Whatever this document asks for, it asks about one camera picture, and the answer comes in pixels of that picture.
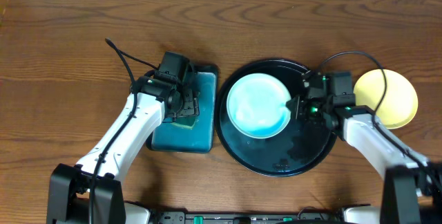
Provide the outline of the black rectangular water tray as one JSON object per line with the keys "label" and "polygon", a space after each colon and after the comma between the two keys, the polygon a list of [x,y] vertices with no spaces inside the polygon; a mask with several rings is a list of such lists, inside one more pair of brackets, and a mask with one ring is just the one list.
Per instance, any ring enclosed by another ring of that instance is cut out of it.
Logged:
{"label": "black rectangular water tray", "polygon": [[196,74],[190,85],[200,92],[199,116],[192,129],[172,126],[175,120],[165,119],[147,138],[146,146],[152,151],[208,153],[213,144],[215,97],[218,83],[218,67],[195,66]]}

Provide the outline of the yellow plate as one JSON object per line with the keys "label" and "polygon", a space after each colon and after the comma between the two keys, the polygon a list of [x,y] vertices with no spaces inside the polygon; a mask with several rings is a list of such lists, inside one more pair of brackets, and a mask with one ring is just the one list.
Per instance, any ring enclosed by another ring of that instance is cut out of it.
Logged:
{"label": "yellow plate", "polygon": [[[387,91],[376,112],[388,129],[398,129],[412,121],[418,110],[418,97],[412,84],[401,74],[384,70]],[[357,106],[368,106],[375,110],[385,90],[380,69],[363,74],[355,83],[354,94]]]}

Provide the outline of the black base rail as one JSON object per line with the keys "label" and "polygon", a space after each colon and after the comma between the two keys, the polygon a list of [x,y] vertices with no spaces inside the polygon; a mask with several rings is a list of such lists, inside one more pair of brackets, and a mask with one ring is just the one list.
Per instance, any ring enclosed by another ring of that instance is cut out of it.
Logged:
{"label": "black base rail", "polygon": [[285,224],[344,223],[342,217],[312,209],[294,214],[232,214],[152,211],[148,224]]}

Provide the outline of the light blue plate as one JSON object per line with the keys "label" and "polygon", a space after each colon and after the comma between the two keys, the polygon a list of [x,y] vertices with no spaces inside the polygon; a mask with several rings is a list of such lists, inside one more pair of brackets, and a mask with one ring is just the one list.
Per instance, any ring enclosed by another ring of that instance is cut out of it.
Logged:
{"label": "light blue plate", "polygon": [[287,87],[266,73],[252,73],[234,82],[226,100],[227,114],[233,126],[255,139],[271,138],[289,124],[291,99]]}

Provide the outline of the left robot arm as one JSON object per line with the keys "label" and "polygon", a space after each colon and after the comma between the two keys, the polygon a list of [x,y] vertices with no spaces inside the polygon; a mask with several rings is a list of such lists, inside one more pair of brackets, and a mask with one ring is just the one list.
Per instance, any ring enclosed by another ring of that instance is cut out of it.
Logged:
{"label": "left robot arm", "polygon": [[141,77],[103,138],[73,166],[59,164],[50,176],[47,223],[148,223],[151,212],[127,203],[122,183],[146,140],[166,119],[199,114],[200,92]]}

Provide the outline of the green scrubbing sponge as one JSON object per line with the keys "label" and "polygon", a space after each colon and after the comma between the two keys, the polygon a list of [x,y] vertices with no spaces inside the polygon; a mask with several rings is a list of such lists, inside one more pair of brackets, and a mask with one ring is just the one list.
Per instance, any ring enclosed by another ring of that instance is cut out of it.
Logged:
{"label": "green scrubbing sponge", "polygon": [[174,122],[171,123],[172,126],[182,129],[192,129],[197,122],[195,116],[176,118]]}

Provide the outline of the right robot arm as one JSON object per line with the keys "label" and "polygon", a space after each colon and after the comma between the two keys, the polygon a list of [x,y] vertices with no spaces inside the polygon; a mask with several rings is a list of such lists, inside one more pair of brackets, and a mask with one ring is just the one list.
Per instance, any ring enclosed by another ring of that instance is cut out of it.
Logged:
{"label": "right robot arm", "polygon": [[381,207],[343,211],[348,223],[440,223],[441,164],[404,144],[368,106],[357,106],[349,73],[306,73],[306,93],[286,103],[296,119],[329,129],[359,151],[384,181]]}

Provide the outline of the round black tray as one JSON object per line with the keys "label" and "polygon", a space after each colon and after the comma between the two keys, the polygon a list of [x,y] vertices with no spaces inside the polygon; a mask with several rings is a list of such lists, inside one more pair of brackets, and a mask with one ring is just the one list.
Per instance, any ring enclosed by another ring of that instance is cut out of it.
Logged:
{"label": "round black tray", "polygon": [[216,99],[215,129],[228,154],[242,166],[265,176],[295,176],[314,168],[332,150],[336,135],[319,123],[292,119],[276,136],[255,139],[240,133],[227,114],[228,92],[241,77],[272,75],[295,96],[305,92],[301,75],[308,70],[289,59],[261,59],[240,67],[224,82]]}

